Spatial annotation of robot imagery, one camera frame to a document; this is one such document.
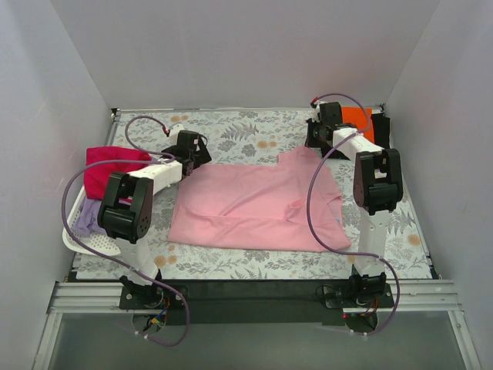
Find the pink t shirt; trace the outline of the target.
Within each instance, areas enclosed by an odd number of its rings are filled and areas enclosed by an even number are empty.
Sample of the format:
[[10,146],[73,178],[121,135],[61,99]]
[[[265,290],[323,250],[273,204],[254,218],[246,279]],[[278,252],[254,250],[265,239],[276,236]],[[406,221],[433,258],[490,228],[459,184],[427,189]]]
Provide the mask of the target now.
[[206,164],[183,180],[168,240],[201,247],[325,252],[351,246],[342,194],[309,148],[274,166]]

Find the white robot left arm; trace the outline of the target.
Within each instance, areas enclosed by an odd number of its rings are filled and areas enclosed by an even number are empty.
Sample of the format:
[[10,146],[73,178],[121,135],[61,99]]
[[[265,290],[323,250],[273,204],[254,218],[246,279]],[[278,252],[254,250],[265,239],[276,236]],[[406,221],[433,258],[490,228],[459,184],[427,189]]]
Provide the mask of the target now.
[[147,308],[158,307],[164,298],[163,288],[154,283],[159,268],[147,237],[153,198],[212,160],[205,136],[182,129],[173,140],[157,164],[129,173],[112,173],[98,214],[98,225],[116,243],[121,261],[129,270],[123,280],[140,286],[137,298]]

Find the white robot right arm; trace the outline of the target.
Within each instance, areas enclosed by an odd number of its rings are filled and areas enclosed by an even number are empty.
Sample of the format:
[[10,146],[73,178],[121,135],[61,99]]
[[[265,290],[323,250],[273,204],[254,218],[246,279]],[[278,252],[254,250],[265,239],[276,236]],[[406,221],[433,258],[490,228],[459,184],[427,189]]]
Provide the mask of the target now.
[[343,121],[342,107],[315,98],[314,115],[307,121],[306,146],[318,148],[327,160],[335,152],[354,165],[353,197],[360,210],[359,244],[350,277],[322,287],[327,308],[372,307],[392,297],[384,258],[387,226],[404,187],[401,158],[396,149],[385,148],[364,136],[364,130]]

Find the orange folded t shirt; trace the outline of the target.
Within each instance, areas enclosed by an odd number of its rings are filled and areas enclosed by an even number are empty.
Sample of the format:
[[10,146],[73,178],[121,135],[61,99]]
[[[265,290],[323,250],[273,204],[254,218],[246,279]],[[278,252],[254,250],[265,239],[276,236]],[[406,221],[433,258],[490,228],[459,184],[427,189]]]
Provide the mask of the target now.
[[351,124],[358,130],[364,130],[364,137],[374,143],[372,109],[366,108],[364,113],[359,107],[342,106],[341,111],[343,123]]

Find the black folded t shirt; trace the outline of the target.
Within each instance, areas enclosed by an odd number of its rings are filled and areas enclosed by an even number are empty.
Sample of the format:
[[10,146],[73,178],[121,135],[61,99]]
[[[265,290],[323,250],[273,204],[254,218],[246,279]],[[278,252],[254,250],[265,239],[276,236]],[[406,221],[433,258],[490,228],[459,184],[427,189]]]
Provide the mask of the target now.
[[330,148],[334,151],[331,159],[350,160],[355,162],[358,153],[381,154],[390,148],[390,119],[383,113],[371,115],[371,138],[360,133],[351,123],[343,123],[332,134]]

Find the red t shirt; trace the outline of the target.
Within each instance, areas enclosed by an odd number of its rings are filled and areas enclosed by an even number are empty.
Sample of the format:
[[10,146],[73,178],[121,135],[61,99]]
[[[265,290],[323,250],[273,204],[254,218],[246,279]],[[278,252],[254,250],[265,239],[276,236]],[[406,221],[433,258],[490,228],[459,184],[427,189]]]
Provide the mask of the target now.
[[[104,160],[151,161],[152,157],[148,153],[120,146],[99,146],[86,150],[86,166]],[[145,167],[146,164],[142,163],[111,162],[87,169],[83,175],[86,197],[91,200],[102,200],[113,172],[128,173]]]

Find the lavender t shirt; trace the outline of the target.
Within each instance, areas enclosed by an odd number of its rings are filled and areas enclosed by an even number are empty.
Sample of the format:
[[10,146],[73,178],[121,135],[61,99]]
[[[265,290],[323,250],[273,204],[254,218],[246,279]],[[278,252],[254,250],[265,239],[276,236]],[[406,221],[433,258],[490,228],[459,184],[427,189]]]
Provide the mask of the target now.
[[92,233],[106,235],[106,231],[98,224],[100,206],[100,200],[84,197],[72,230],[82,237],[90,237]]

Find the white plastic basket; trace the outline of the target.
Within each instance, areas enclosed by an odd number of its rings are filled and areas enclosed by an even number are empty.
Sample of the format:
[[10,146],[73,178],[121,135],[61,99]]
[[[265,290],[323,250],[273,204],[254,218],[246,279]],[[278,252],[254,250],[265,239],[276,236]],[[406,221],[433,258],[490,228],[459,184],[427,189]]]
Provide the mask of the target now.
[[[77,240],[83,242],[86,246],[92,248],[93,250],[112,257],[118,256],[120,254],[120,250],[117,247],[116,242],[112,238],[107,237],[105,234],[99,233],[98,231],[94,230],[88,230],[87,232],[84,231],[81,234],[75,227],[77,221],[81,219],[80,214],[83,210],[85,199],[86,191],[84,187],[81,187],[73,205],[71,206],[70,210],[67,211],[66,222],[69,225],[69,230],[75,235]],[[72,238],[71,234],[65,228],[62,231],[62,241],[64,245],[71,251],[80,254],[93,255],[91,251],[88,251],[84,247],[81,247],[79,243]]]

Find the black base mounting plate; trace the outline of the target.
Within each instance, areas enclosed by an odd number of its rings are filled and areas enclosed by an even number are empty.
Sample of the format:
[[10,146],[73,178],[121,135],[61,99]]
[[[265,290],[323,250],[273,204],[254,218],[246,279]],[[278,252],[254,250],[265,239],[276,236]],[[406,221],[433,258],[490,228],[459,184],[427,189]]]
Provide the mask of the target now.
[[389,284],[378,288],[349,280],[171,280],[138,285],[120,278],[119,309],[147,313],[165,325],[321,322],[342,325],[343,312],[374,316],[393,308]]

